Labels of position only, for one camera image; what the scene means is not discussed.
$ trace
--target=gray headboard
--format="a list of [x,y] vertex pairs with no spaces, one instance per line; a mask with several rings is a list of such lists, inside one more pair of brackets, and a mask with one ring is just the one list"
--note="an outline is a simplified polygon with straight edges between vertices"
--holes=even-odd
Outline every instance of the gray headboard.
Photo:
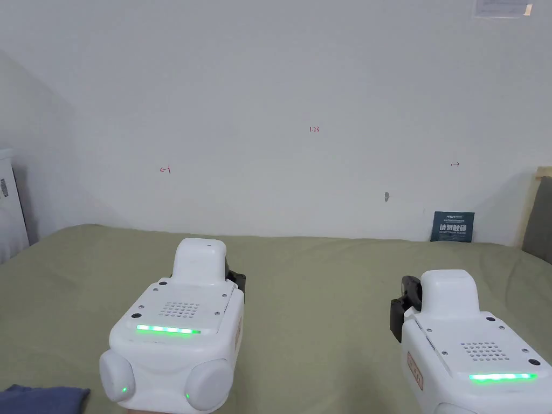
[[540,177],[522,250],[552,264],[552,177]]

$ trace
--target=orange label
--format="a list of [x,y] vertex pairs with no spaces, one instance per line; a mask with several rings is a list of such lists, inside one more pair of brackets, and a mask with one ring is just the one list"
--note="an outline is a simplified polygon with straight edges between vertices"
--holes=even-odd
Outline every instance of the orange label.
[[234,350],[238,348],[238,341],[240,340],[240,333],[241,333],[241,318],[240,318],[240,324],[238,325],[238,331],[236,332],[236,342],[234,342]]
[[416,365],[414,358],[412,357],[412,355],[410,355],[410,352],[406,357],[406,361],[408,363],[408,367],[410,368],[410,371],[412,371],[412,375],[414,375],[416,382],[420,386],[420,389],[423,391],[423,375],[418,369],[418,366]]

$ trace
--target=bed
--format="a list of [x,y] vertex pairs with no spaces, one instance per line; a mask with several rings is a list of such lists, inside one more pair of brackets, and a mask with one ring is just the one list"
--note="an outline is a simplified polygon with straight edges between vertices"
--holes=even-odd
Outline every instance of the bed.
[[[143,290],[171,274],[189,235],[83,225],[0,266],[0,387],[91,388],[85,413],[123,413],[98,358]],[[338,238],[218,237],[247,275],[234,385],[218,414],[416,412],[389,302],[403,275],[466,269],[481,307],[552,360],[552,265],[493,245]]]

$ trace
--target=paper note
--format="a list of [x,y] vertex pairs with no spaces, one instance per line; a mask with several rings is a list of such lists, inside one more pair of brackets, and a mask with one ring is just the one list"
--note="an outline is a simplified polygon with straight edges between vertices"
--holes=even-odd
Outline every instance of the paper note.
[[458,241],[470,243],[474,230],[475,213],[436,211],[433,215],[431,241]]
[[514,19],[529,16],[532,9],[531,0],[476,0],[475,16]]

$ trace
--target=white wall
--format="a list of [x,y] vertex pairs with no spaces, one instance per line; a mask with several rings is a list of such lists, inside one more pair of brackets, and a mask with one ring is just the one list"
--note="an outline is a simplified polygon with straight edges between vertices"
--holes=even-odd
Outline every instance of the white wall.
[[23,112],[30,99],[26,119],[47,124],[11,140],[38,163],[40,235],[97,222],[426,240],[452,210],[476,212],[476,241],[511,244],[530,175],[552,164],[550,2],[507,21],[472,18],[471,0],[0,11],[0,49],[33,84]]

